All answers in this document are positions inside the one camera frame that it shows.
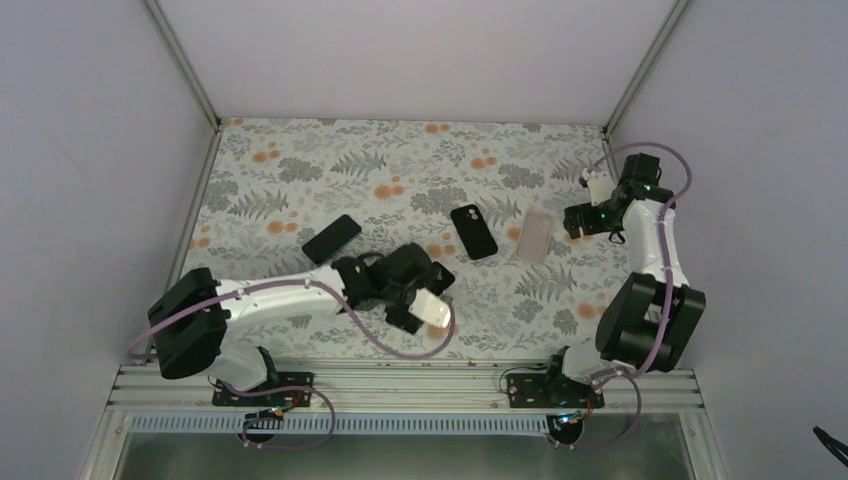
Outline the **black phone case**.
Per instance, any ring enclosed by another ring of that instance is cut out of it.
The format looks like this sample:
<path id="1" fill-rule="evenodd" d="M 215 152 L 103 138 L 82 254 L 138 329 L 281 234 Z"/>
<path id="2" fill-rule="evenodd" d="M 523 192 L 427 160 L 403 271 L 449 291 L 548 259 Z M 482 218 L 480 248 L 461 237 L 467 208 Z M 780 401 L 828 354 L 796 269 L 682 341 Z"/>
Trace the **black phone case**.
<path id="1" fill-rule="evenodd" d="M 481 260 L 498 253 L 495 238 L 477 205 L 455 208 L 450 212 L 450 218 L 471 260 Z"/>

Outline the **phone with beige case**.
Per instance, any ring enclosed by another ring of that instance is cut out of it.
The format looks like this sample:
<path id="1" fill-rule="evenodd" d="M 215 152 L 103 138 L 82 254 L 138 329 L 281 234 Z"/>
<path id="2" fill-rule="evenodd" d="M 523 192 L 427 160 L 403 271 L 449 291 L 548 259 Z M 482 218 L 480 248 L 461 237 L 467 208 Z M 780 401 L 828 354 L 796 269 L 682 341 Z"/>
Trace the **phone with beige case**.
<path id="1" fill-rule="evenodd" d="M 456 277 L 440 262 L 433 262 L 429 276 L 427 289 L 436 296 L 441 296 L 448 288 L 450 288 Z"/>

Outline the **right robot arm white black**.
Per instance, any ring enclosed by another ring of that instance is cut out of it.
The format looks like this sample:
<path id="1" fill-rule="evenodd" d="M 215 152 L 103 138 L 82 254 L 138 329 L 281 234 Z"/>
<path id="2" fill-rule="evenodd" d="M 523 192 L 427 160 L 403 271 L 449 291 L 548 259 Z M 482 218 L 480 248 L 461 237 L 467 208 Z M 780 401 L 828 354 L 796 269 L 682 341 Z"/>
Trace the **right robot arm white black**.
<path id="1" fill-rule="evenodd" d="M 629 249 L 631 272 L 597 324 L 593 342 L 549 358 L 541 384 L 555 407 L 587 406 L 615 377 L 635 379 L 675 368 L 705 308 L 678 259 L 674 220 L 678 194 L 661 186 L 659 158 L 625 159 L 617 182 L 586 170 L 587 203 L 564 211 L 569 237 L 600 233 Z"/>

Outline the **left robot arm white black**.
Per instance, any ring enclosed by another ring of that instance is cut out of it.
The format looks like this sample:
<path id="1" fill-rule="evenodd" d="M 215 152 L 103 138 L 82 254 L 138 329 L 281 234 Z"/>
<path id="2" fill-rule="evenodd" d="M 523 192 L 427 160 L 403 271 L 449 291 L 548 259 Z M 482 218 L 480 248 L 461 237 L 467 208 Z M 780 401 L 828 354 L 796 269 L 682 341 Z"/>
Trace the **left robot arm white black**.
<path id="1" fill-rule="evenodd" d="M 454 315 L 441 296 L 455 280 L 418 244 L 264 280 L 219 280 L 202 267 L 171 286 L 147 317 L 163 378 L 211 376 L 263 405 L 277 394 L 276 368 L 267 349 L 243 342 L 240 331 L 295 317 L 354 317 L 376 307 L 389 325 L 410 334 L 423 325 L 448 328 Z"/>

